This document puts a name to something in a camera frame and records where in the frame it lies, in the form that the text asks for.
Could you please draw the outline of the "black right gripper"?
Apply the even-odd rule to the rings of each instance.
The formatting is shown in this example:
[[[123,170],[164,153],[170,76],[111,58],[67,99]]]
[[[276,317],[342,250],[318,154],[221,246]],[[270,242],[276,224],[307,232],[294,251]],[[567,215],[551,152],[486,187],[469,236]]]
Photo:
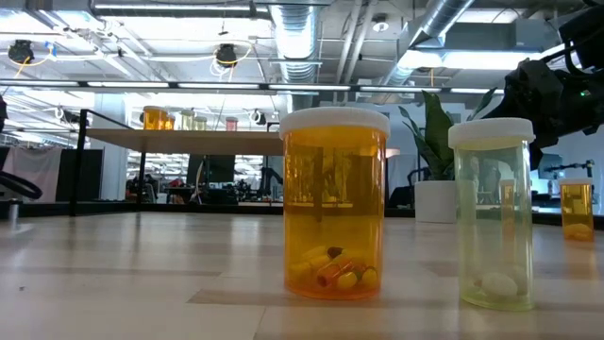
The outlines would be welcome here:
[[[540,60],[526,60],[505,77],[502,101],[484,118],[524,118],[533,125],[530,169],[544,153],[541,142],[556,142],[578,131],[586,135],[604,125],[604,70],[573,75],[552,70]]]

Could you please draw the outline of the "large white cap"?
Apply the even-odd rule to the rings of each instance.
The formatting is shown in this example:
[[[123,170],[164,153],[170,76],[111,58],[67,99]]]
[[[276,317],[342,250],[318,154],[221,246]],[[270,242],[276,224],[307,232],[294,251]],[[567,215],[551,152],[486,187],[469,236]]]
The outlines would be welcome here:
[[[281,120],[279,136],[285,286],[310,298],[376,295],[388,117],[359,108],[303,109]]]

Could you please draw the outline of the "black monitor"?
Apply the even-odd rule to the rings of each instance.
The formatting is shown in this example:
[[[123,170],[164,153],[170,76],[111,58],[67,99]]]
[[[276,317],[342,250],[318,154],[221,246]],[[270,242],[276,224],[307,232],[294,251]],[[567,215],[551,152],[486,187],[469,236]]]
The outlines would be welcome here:
[[[232,182],[235,175],[235,156],[191,155],[187,169],[187,184],[196,183],[198,169],[201,169],[201,183]]]
[[[544,154],[538,166],[540,179],[559,179],[564,177],[562,157],[558,154]]]

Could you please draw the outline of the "green snake plant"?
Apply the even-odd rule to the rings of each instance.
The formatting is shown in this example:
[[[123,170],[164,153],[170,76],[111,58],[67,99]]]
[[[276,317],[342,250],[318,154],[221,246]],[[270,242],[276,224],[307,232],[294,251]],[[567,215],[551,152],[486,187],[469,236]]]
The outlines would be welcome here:
[[[448,131],[454,123],[443,110],[440,97],[436,93],[422,91],[422,96],[425,103],[423,129],[419,128],[403,107],[399,107],[399,112],[413,135],[419,156],[428,166],[428,180],[453,180],[454,153],[448,146]]]

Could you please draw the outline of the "black chair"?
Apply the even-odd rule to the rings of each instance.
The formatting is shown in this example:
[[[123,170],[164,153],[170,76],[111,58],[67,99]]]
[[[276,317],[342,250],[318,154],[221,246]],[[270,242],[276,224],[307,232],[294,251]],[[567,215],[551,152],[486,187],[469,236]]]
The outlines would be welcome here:
[[[414,183],[413,177],[418,172],[417,169],[412,170],[407,175],[408,185],[396,187],[389,200],[387,207],[390,209],[413,209],[414,208]]]

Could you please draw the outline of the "black LED light bar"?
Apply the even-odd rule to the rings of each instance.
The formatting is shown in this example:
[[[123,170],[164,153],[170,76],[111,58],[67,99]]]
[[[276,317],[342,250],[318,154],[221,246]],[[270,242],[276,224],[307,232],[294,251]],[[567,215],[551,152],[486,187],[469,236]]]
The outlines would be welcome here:
[[[242,83],[242,82],[162,82],[162,81],[73,81],[73,80],[32,80],[32,79],[0,79],[0,86],[32,87],[49,89],[111,89],[124,92],[355,92],[355,93],[386,93],[386,94],[486,94],[486,88],[435,88],[416,86],[370,86],[370,85],[328,85],[328,84],[296,84],[296,83]]]

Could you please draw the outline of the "person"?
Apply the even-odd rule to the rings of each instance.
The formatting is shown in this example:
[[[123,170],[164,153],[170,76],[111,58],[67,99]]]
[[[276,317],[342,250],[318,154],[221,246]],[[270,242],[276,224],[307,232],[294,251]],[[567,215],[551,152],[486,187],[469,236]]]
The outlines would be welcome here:
[[[170,204],[185,204],[186,192],[183,188],[186,183],[181,178],[176,178],[168,183],[167,186],[167,202]]]
[[[158,185],[159,182],[149,174],[144,175],[142,188],[139,188],[137,176],[128,179],[126,181],[126,201],[135,202],[140,197],[142,203],[157,203]]]

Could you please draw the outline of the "black partition panel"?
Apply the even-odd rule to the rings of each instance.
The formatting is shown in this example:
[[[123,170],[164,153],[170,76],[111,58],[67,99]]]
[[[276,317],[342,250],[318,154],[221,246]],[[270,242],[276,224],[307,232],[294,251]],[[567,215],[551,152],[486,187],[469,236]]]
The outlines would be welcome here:
[[[76,164],[76,150],[62,149],[59,163],[57,202],[68,202],[72,196]],[[103,170],[103,151],[85,149],[82,153],[79,183],[77,186],[78,201],[93,201],[100,198]]]

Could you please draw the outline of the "grey hanging cloth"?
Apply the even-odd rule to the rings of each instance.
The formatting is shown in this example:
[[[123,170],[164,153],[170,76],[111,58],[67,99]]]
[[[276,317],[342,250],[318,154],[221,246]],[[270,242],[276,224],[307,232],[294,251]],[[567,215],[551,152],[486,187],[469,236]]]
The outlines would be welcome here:
[[[37,202],[53,203],[56,201],[61,152],[62,149],[58,147],[14,146],[9,150],[2,170],[40,188],[42,196]]]

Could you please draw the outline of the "silver spiral air duct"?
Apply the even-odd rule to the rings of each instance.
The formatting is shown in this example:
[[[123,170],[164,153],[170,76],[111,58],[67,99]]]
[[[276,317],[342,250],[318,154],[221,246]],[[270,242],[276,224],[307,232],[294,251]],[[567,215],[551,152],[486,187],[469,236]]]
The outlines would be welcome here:
[[[396,57],[384,76],[372,81],[377,88],[404,86],[418,69],[442,66],[436,49],[445,46],[447,31],[475,0],[429,0],[425,12],[407,21],[398,36]]]
[[[277,45],[282,81],[287,84],[313,84],[319,66],[317,37],[320,9],[307,5],[271,5],[269,7]]]

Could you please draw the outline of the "black metal shelf frame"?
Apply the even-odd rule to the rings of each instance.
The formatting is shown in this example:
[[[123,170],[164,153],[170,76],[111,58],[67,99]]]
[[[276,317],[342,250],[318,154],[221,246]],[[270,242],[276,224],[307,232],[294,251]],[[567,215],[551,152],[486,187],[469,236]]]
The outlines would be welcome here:
[[[143,182],[146,156],[159,154],[281,156],[283,145],[276,132],[190,131],[134,129],[94,110],[79,112],[74,179],[69,200],[71,216],[89,214],[78,206],[85,141],[88,137],[141,153],[139,182]]]

